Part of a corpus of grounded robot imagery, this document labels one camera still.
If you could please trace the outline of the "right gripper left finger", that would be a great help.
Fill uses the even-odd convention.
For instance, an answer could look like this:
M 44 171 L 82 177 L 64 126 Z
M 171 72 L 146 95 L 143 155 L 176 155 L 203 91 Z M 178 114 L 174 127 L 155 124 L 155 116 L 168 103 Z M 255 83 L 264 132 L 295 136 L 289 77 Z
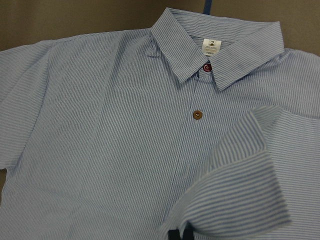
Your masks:
M 169 229 L 167 232 L 168 240 L 182 240 L 180 230 L 178 228 Z

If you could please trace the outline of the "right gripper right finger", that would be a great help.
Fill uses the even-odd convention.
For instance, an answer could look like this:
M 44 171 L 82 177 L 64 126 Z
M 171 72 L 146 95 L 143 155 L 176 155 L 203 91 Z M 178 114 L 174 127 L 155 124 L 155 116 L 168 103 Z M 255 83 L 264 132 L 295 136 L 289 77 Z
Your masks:
M 182 234 L 182 240 L 195 240 L 192 225 L 187 222 Z

